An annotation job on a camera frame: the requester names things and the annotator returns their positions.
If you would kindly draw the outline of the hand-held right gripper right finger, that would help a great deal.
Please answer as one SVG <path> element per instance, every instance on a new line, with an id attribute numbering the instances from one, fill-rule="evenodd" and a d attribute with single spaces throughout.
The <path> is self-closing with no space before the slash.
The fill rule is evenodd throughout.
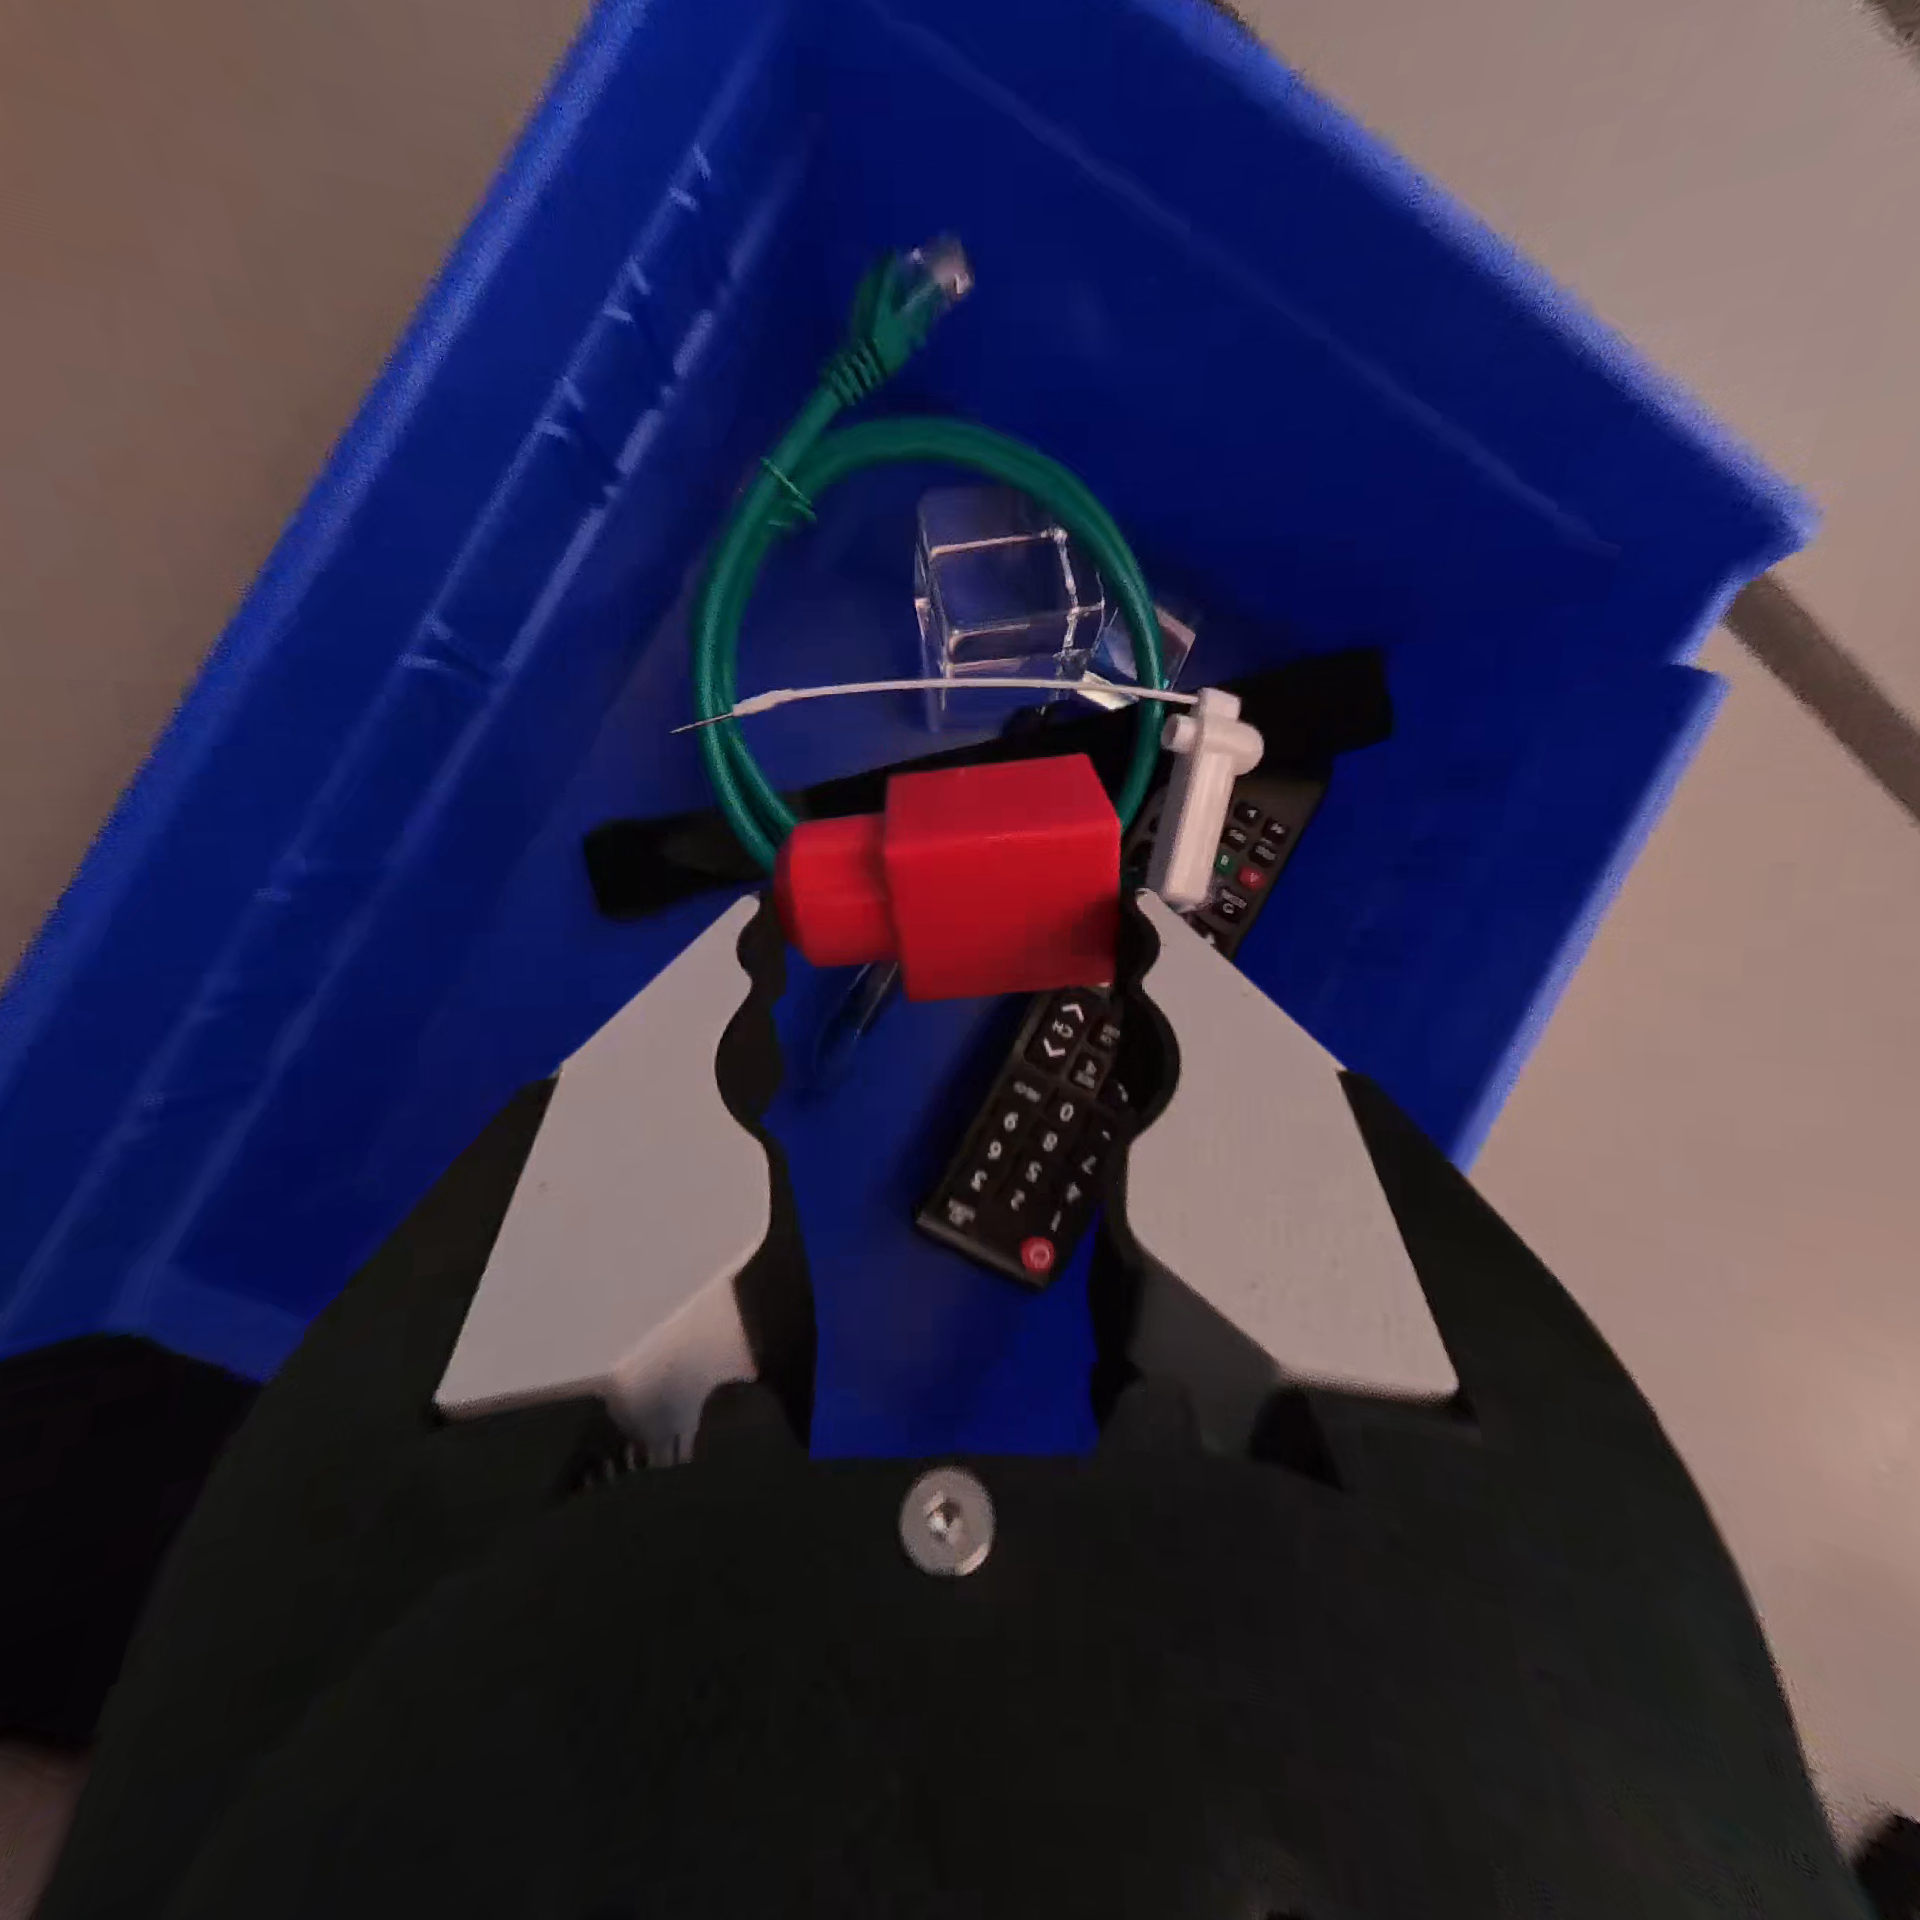
<path id="1" fill-rule="evenodd" d="M 1340 1061 L 1159 896 L 1119 906 L 1119 1068 L 1139 1116 L 1100 1174 L 1092 1403 L 1185 1397 L 1247 1454 L 1284 1397 L 1443 1408 L 1459 1389 Z"/>

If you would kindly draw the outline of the black remote control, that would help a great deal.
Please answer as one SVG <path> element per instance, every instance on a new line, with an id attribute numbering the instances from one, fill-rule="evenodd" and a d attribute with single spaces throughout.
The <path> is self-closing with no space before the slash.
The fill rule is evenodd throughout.
<path id="1" fill-rule="evenodd" d="M 1331 755 L 1267 760 L 1231 791 L 1210 891 L 1178 918 L 1236 965 L 1327 794 Z M 1148 1101 L 1146 1052 L 1116 984 L 1033 996 L 917 1228 L 1021 1288 L 1044 1288 L 1098 1215 L 1105 1174 Z"/>

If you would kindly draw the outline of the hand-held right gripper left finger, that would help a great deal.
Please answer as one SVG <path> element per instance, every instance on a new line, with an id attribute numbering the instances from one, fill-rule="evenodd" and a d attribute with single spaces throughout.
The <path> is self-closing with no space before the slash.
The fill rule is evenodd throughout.
<path id="1" fill-rule="evenodd" d="M 785 931 L 723 911 L 563 1066 L 437 1411 L 598 1400 L 646 1462 L 693 1454 L 707 1403 L 757 1384 L 810 1443 L 819 1315 L 789 1165 Z"/>

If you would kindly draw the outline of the large blue plastic bin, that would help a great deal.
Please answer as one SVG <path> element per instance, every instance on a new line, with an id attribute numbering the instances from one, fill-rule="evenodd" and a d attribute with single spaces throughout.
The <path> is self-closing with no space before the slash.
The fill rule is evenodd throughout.
<path id="1" fill-rule="evenodd" d="M 1247 975 L 1470 1162 L 1817 509 L 1210 4 L 601 4 L 4 995 L 4 1355 L 263 1379 L 738 896 L 687 606 L 860 275 L 974 292 L 875 415 L 1041 445 L 1190 671 L 1379 648 Z"/>

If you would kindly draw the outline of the clear acrylic cube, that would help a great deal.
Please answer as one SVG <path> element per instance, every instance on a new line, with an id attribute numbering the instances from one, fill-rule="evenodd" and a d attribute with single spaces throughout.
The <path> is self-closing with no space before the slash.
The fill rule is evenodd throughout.
<path id="1" fill-rule="evenodd" d="M 986 727 L 1019 693 L 1082 680 L 1108 620 L 1077 534 L 1029 494 L 983 482 L 918 499 L 914 600 L 934 732 Z"/>

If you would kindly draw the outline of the red plastic block with peg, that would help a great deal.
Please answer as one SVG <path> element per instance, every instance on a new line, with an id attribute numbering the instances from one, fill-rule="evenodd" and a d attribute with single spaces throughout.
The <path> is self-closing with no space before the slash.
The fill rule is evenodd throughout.
<path id="1" fill-rule="evenodd" d="M 798 824 L 772 891 L 813 966 L 891 965 L 908 1002 L 1108 987 L 1119 818 L 1082 752 L 891 775 L 877 812 Z"/>

